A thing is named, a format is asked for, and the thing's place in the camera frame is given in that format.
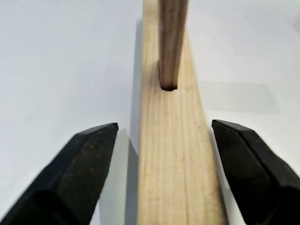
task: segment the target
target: wooden peg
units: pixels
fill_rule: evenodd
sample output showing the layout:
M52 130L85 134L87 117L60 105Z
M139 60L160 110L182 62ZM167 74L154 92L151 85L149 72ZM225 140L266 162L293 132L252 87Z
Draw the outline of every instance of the wooden peg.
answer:
M159 80L163 90L177 89L188 0L158 0Z

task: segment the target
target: pine wood strip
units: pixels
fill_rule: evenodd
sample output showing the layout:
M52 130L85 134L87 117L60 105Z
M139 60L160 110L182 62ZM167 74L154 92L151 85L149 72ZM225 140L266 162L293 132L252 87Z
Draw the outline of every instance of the pine wood strip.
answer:
M144 0L138 224L226 224L187 36L177 90L161 89L158 55L158 1Z

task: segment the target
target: wood grain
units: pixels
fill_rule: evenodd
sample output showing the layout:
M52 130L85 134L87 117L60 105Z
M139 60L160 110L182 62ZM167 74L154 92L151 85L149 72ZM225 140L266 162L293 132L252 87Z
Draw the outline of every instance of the wood grain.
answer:
M177 90L161 90L158 55L157 0L144 0L138 224L226 224L187 36Z
M177 88L188 0L158 0L159 79L164 90Z

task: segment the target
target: white background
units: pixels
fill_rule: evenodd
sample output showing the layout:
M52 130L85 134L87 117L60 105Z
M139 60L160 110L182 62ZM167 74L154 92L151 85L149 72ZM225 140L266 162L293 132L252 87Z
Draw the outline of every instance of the white background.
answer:
M0 217L73 134L117 121L93 224L133 224L141 19L142 0L0 1ZM187 30L208 125L253 128L300 174L300 1L190 0Z

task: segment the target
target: wooden board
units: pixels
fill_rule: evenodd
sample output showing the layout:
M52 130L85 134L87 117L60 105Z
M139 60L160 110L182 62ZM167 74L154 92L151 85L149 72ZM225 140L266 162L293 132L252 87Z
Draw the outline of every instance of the wooden board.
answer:
M144 0L142 41L138 224L226 224L186 35L178 89L159 85L157 0Z

